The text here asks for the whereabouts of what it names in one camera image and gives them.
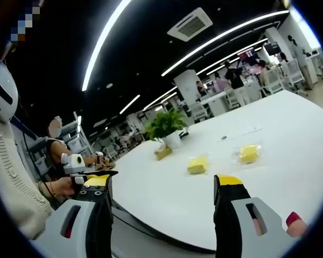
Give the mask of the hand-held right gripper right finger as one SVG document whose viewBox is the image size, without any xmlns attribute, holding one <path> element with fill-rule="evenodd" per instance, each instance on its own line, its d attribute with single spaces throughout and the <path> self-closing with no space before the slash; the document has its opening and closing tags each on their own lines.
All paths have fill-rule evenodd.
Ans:
<svg viewBox="0 0 323 258">
<path fill-rule="evenodd" d="M 216 257 L 283 257 L 299 240 L 234 176 L 214 176 Z"/>
</svg>

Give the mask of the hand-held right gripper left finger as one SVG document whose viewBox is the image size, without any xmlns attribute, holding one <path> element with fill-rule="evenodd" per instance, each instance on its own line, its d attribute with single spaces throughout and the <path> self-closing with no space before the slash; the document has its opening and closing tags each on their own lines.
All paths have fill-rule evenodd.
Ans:
<svg viewBox="0 0 323 258">
<path fill-rule="evenodd" d="M 111 257 L 112 176 L 93 176 L 48 218 L 39 237 L 45 257 Z"/>
</svg>

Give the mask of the person's left hand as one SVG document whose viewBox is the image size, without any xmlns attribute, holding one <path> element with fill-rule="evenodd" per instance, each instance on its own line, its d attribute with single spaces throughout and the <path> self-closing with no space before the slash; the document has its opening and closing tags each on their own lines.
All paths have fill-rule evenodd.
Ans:
<svg viewBox="0 0 323 258">
<path fill-rule="evenodd" d="M 70 177 L 62 177 L 57 181 L 50 183 L 52 192 L 55 196 L 70 197 L 75 194 L 72 179 Z"/>
</svg>

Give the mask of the person's right hand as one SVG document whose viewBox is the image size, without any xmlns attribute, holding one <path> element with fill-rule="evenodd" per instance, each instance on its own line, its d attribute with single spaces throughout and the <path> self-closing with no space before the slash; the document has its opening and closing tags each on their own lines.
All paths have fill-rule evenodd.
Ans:
<svg viewBox="0 0 323 258">
<path fill-rule="evenodd" d="M 291 212 L 286 219 L 287 234 L 291 237 L 302 237 L 307 231 L 308 225 L 295 212 Z"/>
</svg>

